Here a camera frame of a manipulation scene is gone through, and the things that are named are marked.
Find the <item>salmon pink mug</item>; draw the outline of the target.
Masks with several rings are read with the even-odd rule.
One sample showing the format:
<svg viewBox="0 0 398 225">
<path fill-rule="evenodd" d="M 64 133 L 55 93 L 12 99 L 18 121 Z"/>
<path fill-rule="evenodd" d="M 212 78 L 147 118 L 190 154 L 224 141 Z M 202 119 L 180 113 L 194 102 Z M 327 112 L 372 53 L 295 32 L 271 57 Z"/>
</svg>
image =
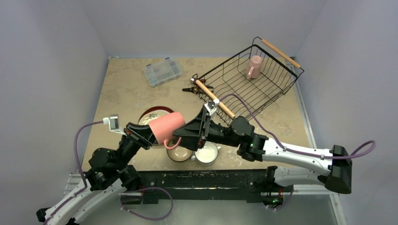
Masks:
<svg viewBox="0 0 398 225">
<path fill-rule="evenodd" d="M 173 132 L 185 125 L 184 118 L 180 112 L 173 112 L 161 116 L 149 122 L 148 125 L 158 144 L 163 145 L 167 150 L 173 150 L 180 144 L 182 140 L 181 137 L 178 138 L 175 145 L 171 147 L 168 146 L 168 142 L 175 137 Z"/>
</svg>

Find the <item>light pink faceted mug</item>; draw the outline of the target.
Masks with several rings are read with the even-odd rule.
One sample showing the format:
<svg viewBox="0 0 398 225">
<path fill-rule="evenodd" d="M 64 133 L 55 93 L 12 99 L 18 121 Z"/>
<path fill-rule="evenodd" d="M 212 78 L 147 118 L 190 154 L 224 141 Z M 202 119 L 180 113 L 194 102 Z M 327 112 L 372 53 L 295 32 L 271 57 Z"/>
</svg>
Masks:
<svg viewBox="0 0 398 225">
<path fill-rule="evenodd" d="M 258 55 L 252 56 L 247 64 L 246 67 L 246 78 L 247 79 L 256 79 L 260 75 L 260 69 L 262 67 L 262 57 Z"/>
</svg>

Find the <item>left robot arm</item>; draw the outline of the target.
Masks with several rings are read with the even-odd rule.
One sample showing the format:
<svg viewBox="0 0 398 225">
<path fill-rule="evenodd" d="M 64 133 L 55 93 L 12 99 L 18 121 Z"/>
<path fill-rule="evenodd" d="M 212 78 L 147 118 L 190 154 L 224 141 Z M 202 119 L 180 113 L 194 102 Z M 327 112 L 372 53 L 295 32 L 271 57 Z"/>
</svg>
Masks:
<svg viewBox="0 0 398 225">
<path fill-rule="evenodd" d="M 156 139 L 148 125 L 128 123 L 116 150 L 98 148 L 89 160 L 90 170 L 79 171 L 81 181 L 59 203 L 36 212 L 44 225 L 79 225 L 98 207 L 129 191 L 142 192 L 141 177 L 130 160 Z"/>
</svg>

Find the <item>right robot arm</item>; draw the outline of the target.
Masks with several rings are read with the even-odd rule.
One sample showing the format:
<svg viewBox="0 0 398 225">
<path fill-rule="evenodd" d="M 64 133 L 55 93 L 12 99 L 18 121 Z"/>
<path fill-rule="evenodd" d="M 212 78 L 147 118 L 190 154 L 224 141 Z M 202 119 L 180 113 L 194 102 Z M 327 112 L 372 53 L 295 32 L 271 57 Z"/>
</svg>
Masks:
<svg viewBox="0 0 398 225">
<path fill-rule="evenodd" d="M 181 146 L 192 151 L 212 142 L 237 147 L 237 154 L 250 162 L 293 165 L 293 172 L 278 167 L 264 177 L 263 184 L 270 191 L 294 184 L 315 184 L 339 194 L 352 192 L 352 160 L 340 145 L 316 149 L 282 143 L 276 138 L 257 134 L 243 116 L 234 118 L 225 127 L 213 122 L 205 106 L 194 119 L 174 130 L 173 135 L 181 138 Z"/>
</svg>

